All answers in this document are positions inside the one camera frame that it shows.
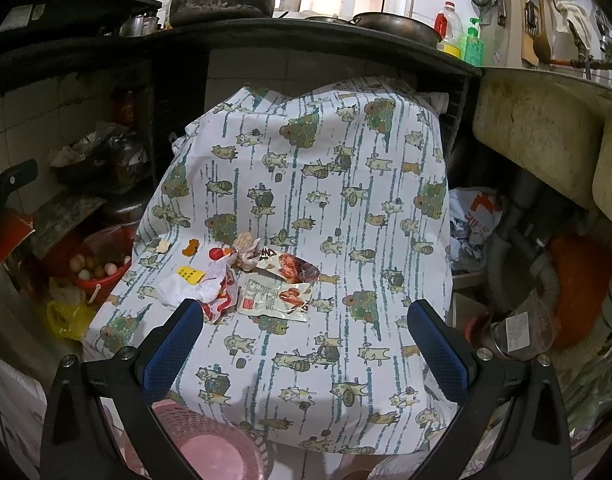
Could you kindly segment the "red bottle cap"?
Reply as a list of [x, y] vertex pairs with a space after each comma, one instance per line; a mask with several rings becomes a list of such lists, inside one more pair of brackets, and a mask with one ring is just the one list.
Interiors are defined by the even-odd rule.
[[208, 255], [210, 256], [210, 260], [216, 261], [222, 258], [225, 253], [222, 248], [214, 247], [208, 252]]

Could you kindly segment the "stone sink basin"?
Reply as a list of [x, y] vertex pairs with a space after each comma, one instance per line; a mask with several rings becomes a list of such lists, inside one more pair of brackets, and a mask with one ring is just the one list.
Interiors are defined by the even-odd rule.
[[612, 222], [612, 88], [544, 70], [486, 68], [474, 136]]

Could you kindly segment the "yellow snack packet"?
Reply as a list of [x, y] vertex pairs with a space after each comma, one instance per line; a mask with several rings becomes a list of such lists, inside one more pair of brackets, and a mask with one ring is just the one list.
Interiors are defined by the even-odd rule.
[[204, 278], [205, 272], [201, 270], [193, 269], [191, 266], [180, 266], [177, 269], [177, 274], [180, 278], [183, 278], [188, 284], [196, 285], [202, 281]]

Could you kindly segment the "beige tissue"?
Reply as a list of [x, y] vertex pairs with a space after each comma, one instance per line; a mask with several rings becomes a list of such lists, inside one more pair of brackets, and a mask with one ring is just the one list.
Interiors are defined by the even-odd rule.
[[232, 244], [236, 253], [236, 266], [243, 272], [251, 272], [259, 262], [260, 239], [251, 232], [240, 233]]

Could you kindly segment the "red clear snack wrapper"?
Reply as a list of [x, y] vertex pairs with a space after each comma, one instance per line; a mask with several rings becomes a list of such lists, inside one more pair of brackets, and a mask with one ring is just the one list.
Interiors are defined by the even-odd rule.
[[260, 253], [256, 269], [270, 273], [290, 284], [313, 283], [320, 275], [316, 266], [302, 258], [268, 247]]

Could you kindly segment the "black countertop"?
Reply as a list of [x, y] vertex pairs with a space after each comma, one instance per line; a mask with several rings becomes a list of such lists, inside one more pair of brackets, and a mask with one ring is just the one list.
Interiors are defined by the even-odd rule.
[[24, 63], [48, 68], [56, 63], [77, 63], [80, 58], [107, 61], [172, 56], [229, 48], [288, 49], [353, 56], [381, 63], [419, 62], [442, 73], [466, 77], [482, 71], [434, 48], [355, 25], [318, 23], [286, 18], [241, 18], [196, 26], [172, 28], [138, 38], [101, 36], [44, 41], [40, 44], [6, 44], [0, 35], [0, 70]]

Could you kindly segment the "white red snack bag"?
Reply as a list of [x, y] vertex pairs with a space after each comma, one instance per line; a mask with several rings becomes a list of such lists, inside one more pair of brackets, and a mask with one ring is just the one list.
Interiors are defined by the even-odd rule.
[[236, 310], [246, 316], [306, 322], [311, 301], [311, 284], [290, 284], [273, 275], [254, 273], [244, 276]]

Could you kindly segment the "clear glass jar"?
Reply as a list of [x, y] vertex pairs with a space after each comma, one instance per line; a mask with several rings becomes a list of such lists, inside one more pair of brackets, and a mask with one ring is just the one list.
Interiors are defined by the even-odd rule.
[[505, 358], [530, 361], [550, 349], [555, 332], [551, 308], [533, 289], [509, 316], [492, 324], [490, 336]]

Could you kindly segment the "white food scrap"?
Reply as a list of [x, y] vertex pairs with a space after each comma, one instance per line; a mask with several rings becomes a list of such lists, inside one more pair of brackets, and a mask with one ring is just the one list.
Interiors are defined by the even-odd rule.
[[158, 254], [166, 254], [169, 251], [170, 241], [169, 240], [160, 240], [155, 248], [155, 251]]

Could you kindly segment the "steel kettle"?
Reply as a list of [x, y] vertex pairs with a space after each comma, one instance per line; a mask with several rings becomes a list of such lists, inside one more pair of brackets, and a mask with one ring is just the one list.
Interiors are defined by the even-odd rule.
[[49, 155], [49, 169], [60, 185], [95, 196], [122, 195], [146, 174], [146, 149], [137, 133], [112, 122]]

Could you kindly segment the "white red wrapper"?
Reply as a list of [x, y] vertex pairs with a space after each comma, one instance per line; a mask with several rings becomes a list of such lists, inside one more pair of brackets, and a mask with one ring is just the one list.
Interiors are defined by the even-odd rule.
[[190, 285], [177, 274], [177, 270], [155, 284], [158, 300], [169, 307], [178, 307], [186, 300], [196, 301], [204, 316], [216, 324], [238, 300], [238, 284], [233, 270], [236, 253], [224, 249], [225, 255], [219, 260], [210, 260], [204, 269], [204, 278], [199, 284]]

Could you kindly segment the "pink plastic waste basket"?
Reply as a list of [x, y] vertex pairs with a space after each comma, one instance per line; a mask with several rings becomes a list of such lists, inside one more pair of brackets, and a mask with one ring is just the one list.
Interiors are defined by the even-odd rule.
[[172, 399], [152, 405], [176, 448], [203, 479], [266, 479], [270, 471], [264, 439], [215, 422]]

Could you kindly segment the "red bucket of eggs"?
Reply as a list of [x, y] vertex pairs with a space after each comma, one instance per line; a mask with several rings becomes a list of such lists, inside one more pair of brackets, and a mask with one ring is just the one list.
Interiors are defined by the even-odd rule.
[[128, 271], [134, 231], [128, 226], [111, 226], [84, 239], [70, 260], [74, 284], [88, 304], [100, 306]]

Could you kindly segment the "white red plastic bag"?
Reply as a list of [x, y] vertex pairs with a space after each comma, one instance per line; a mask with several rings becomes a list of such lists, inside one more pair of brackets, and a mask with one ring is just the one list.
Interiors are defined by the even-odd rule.
[[484, 269], [488, 242], [501, 217], [501, 200], [490, 188], [453, 188], [449, 191], [452, 272], [472, 273]]

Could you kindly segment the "cooking oil bottle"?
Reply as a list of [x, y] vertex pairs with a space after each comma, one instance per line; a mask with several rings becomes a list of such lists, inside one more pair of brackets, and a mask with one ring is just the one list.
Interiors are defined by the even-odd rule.
[[444, 7], [437, 13], [434, 29], [440, 35], [437, 50], [462, 58], [461, 37], [463, 35], [462, 21], [455, 9], [455, 3], [446, 1]]

